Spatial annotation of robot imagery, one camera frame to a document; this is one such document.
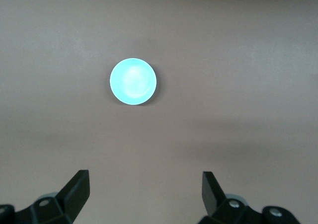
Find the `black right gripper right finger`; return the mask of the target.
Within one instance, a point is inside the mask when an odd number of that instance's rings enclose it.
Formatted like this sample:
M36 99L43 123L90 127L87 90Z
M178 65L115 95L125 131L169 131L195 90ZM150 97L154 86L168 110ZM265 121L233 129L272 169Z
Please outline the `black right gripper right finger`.
M202 200L207 215L200 224L301 224L285 208L266 206L259 213L237 196L226 196L209 171L202 174Z

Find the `light blue bowl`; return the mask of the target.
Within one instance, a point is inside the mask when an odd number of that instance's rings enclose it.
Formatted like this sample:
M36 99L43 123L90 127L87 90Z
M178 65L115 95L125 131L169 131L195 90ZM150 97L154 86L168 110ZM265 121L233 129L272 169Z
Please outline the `light blue bowl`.
M109 84L113 95L127 105L140 105L151 99L157 87L154 69L142 59L127 58L112 69Z

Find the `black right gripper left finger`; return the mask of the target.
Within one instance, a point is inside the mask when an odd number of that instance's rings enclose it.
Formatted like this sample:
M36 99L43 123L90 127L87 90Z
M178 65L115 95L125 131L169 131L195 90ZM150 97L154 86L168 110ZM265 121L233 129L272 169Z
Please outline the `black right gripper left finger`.
M23 210L0 205L0 224L73 224L89 196L89 171L79 170L58 193L42 195Z

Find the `brown table cover sheet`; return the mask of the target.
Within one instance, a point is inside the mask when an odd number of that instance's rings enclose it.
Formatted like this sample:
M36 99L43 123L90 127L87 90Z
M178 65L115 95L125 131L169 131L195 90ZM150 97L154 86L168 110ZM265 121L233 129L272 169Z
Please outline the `brown table cover sheet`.
M127 58L140 105L110 88ZM0 0L0 204L80 169L76 224L197 224L203 171L318 224L318 0Z

